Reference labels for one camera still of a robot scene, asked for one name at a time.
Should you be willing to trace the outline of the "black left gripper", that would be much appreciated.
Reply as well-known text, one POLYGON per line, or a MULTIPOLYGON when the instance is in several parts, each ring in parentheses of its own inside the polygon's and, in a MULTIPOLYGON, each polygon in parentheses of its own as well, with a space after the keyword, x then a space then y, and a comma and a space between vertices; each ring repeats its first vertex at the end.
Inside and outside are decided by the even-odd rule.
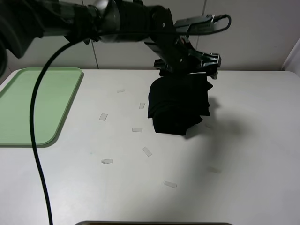
POLYGON ((159 56, 153 67, 159 70, 160 76, 204 73, 213 80, 218 77, 221 56, 197 51, 187 37, 153 35, 144 43, 159 56))

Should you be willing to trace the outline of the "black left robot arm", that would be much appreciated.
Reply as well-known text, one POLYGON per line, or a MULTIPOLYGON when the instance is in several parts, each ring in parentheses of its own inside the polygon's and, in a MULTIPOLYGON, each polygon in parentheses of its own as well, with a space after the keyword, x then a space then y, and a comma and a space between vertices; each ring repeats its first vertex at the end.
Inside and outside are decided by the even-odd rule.
POLYGON ((63 36, 70 43, 144 42, 158 59, 162 76, 204 72, 215 78, 221 65, 217 53, 202 53, 189 36, 214 34, 213 24, 223 16, 200 16, 174 22, 163 6, 140 0, 98 0, 79 5, 59 0, 3 0, 0 3, 0 71, 5 72, 11 52, 21 58, 36 38, 63 36))

